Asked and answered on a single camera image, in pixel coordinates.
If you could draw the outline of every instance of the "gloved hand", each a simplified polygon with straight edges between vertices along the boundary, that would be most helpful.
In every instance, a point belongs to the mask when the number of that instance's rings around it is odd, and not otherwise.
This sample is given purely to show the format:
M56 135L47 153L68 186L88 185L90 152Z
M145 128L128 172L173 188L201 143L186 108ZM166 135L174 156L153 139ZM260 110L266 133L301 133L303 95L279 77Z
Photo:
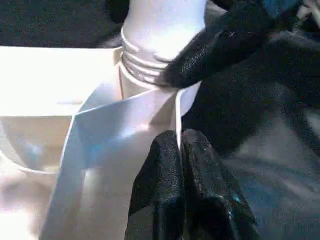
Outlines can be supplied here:
M220 76L233 71L243 78L255 75L257 82L285 85L305 103L320 104L320 43L297 33L276 33L280 26L294 24L296 7L291 3L276 15L259 1L237 2L185 47L159 82L176 88L199 81L219 85L224 81Z
M155 138L131 195L125 239L255 240L255 219L237 180L200 132Z

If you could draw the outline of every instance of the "black glove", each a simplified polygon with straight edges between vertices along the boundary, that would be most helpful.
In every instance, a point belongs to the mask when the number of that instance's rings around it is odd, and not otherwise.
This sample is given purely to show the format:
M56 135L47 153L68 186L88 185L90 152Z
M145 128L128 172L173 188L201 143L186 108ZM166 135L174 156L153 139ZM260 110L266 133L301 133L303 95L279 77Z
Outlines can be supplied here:
M159 81L177 88L198 81L219 85L223 72L233 71L246 79L255 75L256 82L285 85L303 102L319 105L320 43L297 33L274 33L277 22L294 23L289 16L295 8L286 10L271 17L258 1L237 2L185 47Z
M182 139L182 158L173 131L153 141L133 184L125 239L259 239L237 180L206 137L187 130Z

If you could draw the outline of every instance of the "black fabric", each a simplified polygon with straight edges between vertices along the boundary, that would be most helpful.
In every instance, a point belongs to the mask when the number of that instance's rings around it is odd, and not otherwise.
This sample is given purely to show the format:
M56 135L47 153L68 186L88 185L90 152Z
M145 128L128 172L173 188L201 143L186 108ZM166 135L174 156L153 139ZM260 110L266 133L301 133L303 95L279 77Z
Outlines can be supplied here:
M94 48L117 30L120 11L110 0L3 0L0 46Z
M184 128L203 132L219 154L227 154L280 108L315 148L317 137L301 112L319 106L319 66L319 43L282 32L252 57L203 81Z
M177 240L185 214L183 171L174 131L157 136L132 188L127 240Z
M203 132L224 156L222 162L238 180L262 239L317 240L319 82L316 77L310 82L299 67L319 76L320 65L313 65L308 54L298 55L317 46L314 42L288 36L311 44L287 54L286 48L299 45L276 41L277 48L202 82L182 126ZM293 59L285 61L286 56Z
M281 167L277 161L250 157L223 162L239 181L262 239L319 239L320 182L314 172L301 173L293 165Z
M254 216L237 180L224 167L207 138L188 129L182 141L189 238L260 239Z

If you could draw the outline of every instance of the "white surface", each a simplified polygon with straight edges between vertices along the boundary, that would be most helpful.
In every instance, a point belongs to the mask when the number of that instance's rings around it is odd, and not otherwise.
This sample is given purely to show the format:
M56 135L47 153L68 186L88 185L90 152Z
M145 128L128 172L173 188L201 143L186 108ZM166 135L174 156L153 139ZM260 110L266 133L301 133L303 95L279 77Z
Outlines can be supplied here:
M116 50L0 46L0 116L76 113L115 65Z

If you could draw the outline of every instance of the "gloved finger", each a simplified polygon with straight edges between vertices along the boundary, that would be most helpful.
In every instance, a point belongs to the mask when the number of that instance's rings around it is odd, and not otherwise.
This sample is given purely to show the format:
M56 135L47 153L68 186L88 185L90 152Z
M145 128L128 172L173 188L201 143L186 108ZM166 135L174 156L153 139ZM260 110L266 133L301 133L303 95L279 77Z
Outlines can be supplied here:
M177 240L183 233L184 186L174 131L158 135L132 188L126 240Z
M190 239L260 239L237 180L223 166L207 138L188 129L182 141Z
M288 16L296 15L299 2L270 1L269 6L267 2L237 2L184 48L160 74L158 82L185 88L239 63L267 41L284 16L288 20Z

